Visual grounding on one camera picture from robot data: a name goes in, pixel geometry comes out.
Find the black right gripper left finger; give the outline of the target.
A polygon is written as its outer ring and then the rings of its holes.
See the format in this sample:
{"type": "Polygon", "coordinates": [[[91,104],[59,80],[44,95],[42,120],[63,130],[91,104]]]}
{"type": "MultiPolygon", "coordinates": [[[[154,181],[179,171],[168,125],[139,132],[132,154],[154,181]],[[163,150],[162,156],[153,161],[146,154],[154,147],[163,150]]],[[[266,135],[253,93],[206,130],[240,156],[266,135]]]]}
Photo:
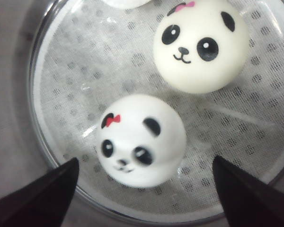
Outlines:
{"type": "Polygon", "coordinates": [[[0,199],[0,227],[59,227],[79,177],[72,158],[27,186],[0,199]]]}

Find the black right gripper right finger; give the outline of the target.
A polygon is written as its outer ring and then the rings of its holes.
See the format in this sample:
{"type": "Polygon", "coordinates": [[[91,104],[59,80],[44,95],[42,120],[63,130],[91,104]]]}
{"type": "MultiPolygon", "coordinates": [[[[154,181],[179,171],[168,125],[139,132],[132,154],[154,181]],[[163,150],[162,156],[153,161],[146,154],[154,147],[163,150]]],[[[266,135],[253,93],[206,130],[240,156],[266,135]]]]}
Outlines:
{"type": "Polygon", "coordinates": [[[221,156],[213,160],[213,176],[231,227],[284,227],[284,193],[221,156]]]}

